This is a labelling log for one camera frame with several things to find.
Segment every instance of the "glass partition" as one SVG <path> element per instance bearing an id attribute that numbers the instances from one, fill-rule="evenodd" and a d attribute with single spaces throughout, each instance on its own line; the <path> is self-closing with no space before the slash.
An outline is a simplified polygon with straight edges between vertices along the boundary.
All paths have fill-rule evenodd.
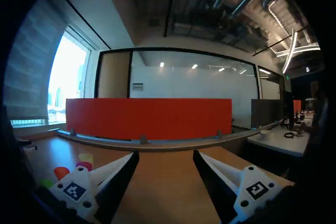
<path id="1" fill-rule="evenodd" d="M 259 75 L 262 99 L 281 100 L 285 90 L 284 78 L 262 67 L 259 67 Z"/>
<path id="2" fill-rule="evenodd" d="M 251 99 L 258 99 L 258 88 L 254 66 L 248 63 L 195 53 L 136 51 L 130 98 L 228 98 L 233 127 L 250 128 Z"/>

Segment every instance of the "orange partition panel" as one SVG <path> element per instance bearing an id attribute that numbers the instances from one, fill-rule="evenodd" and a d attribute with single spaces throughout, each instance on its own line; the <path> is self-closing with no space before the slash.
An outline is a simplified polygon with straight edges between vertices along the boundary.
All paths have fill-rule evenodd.
<path id="1" fill-rule="evenodd" d="M 294 113 L 300 113 L 301 112 L 301 100 L 293 100 L 294 104 Z"/>
<path id="2" fill-rule="evenodd" d="M 66 124 L 78 134 L 169 140 L 231 133 L 231 99 L 67 99 Z"/>

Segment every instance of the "wooden desk surface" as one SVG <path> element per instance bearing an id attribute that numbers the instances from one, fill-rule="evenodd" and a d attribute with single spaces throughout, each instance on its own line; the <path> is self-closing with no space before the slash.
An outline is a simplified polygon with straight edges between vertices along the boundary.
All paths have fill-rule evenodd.
<path id="1" fill-rule="evenodd" d="M 108 150 L 52 137 L 35 142 L 36 152 L 28 154 L 37 182 L 57 182 L 53 173 L 58 166 L 70 171 L 79 161 L 78 154 L 93 155 L 94 167 L 101 167 L 129 152 Z M 200 149 L 219 161 L 239 169 L 249 162 L 223 149 Z M 216 223 L 220 222 L 207 190 L 192 160 L 193 151 L 140 153 L 140 161 L 112 220 L 121 223 Z M 292 182 L 266 172 L 277 183 Z"/>

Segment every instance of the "ceiling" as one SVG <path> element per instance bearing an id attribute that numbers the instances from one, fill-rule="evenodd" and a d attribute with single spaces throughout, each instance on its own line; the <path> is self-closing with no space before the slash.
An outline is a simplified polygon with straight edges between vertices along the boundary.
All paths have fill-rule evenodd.
<path id="1" fill-rule="evenodd" d="M 164 20 L 169 0 L 134 2 L 137 16 L 147 20 L 148 26 L 167 26 L 168 36 L 211 40 L 253 54 L 291 35 L 292 30 L 298 32 L 297 47 L 317 42 L 307 20 L 292 0 L 173 0 L 168 23 Z M 287 38 L 271 50 L 274 53 L 287 50 L 290 43 L 291 38 Z M 295 55 L 294 58 L 298 58 L 296 67 L 307 63 L 304 55 Z M 313 62 L 311 58 L 315 58 L 314 63 L 322 61 L 319 53 L 309 54 L 309 57 L 310 62 Z M 285 60 L 286 56 L 275 63 L 281 66 Z"/>

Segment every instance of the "window blind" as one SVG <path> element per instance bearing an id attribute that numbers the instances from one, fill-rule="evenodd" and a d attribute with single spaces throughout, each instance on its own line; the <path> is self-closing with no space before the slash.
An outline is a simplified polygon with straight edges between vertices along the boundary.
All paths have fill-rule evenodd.
<path id="1" fill-rule="evenodd" d="M 50 72 L 67 27 L 49 0 L 37 0 L 8 57 L 3 101 L 9 119 L 47 119 Z"/>

